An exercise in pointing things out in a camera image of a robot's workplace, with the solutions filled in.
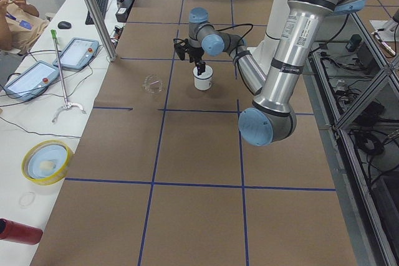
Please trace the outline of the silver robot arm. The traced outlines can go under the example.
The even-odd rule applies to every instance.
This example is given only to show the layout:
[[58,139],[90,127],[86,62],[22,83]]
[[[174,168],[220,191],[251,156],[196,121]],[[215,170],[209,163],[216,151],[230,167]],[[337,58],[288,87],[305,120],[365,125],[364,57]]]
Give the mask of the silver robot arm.
[[289,13],[267,73],[244,45],[243,38],[215,30],[206,9],[190,11],[186,51],[199,73],[205,71],[202,55],[229,54],[243,82],[254,95],[252,107],[239,116],[241,136],[251,145],[266,146],[289,137],[296,116],[289,101],[317,31],[329,15],[361,10],[366,0],[287,0]]

